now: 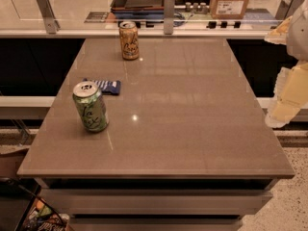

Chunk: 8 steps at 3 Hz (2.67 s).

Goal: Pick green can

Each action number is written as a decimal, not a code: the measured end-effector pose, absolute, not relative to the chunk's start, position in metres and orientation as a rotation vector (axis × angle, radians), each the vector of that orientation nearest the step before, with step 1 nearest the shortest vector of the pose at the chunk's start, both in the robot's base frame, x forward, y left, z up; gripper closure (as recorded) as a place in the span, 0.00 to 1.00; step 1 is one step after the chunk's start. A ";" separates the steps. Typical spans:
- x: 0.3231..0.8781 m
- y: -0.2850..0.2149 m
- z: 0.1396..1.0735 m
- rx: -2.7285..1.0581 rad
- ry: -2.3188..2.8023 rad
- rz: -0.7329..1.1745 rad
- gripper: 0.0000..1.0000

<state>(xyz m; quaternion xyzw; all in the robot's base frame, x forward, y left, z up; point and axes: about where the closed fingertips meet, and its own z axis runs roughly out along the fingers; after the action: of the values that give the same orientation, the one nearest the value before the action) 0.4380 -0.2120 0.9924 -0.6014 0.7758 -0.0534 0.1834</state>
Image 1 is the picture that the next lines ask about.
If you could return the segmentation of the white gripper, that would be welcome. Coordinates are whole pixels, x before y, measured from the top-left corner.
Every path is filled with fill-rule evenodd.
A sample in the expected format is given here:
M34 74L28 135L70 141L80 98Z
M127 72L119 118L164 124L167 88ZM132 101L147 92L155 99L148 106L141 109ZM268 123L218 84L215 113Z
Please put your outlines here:
M282 67L277 75L274 97L270 100L265 123L271 128L288 124L308 103L308 0L266 36L265 41L285 44L296 66Z

